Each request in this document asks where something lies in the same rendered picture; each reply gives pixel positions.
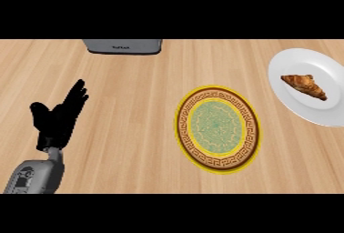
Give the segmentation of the brown croissant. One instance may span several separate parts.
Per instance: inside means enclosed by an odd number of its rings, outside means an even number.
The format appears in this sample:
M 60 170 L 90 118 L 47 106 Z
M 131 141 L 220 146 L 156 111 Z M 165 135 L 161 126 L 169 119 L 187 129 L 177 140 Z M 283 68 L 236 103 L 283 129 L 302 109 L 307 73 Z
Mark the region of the brown croissant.
M 326 100 L 326 94 L 314 83 L 313 75 L 285 75 L 280 79 L 301 93 L 316 97 L 321 101 Z

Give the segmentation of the white plate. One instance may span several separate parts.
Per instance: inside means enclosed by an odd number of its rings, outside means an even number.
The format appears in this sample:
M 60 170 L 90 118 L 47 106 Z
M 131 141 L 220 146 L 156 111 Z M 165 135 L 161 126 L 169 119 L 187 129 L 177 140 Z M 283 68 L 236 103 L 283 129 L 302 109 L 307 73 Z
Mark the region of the white plate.
M 296 116 L 344 127 L 344 66 L 329 56 L 304 48 L 280 51 L 270 60 L 268 82 Z

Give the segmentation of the patterned yellow brown plate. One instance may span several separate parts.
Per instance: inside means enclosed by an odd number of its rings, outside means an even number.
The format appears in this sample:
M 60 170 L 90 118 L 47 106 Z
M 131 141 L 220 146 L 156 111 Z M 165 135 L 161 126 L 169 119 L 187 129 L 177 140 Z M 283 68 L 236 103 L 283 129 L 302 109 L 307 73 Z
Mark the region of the patterned yellow brown plate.
M 174 135 L 196 167 L 220 175 L 242 170 L 261 147 L 261 122 L 242 95 L 224 86 L 196 87 L 175 109 Z

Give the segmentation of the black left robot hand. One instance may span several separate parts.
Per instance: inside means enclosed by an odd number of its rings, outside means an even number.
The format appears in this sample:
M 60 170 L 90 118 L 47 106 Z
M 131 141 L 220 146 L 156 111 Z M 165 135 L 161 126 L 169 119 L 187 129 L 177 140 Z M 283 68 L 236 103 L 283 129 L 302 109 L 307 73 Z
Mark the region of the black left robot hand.
M 57 104 L 53 110 L 39 102 L 31 104 L 34 127 L 38 131 L 38 151 L 44 151 L 50 147 L 62 149 L 68 145 L 76 118 L 88 98 L 85 91 L 84 81 L 79 79 L 69 89 L 63 103 Z

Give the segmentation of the grey appliance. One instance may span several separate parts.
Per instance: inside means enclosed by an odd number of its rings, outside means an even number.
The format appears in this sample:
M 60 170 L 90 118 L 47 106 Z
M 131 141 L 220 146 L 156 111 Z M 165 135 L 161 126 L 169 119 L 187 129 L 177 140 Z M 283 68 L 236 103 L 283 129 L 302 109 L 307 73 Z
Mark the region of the grey appliance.
M 90 53 L 104 55 L 155 55 L 161 51 L 161 39 L 84 39 Z

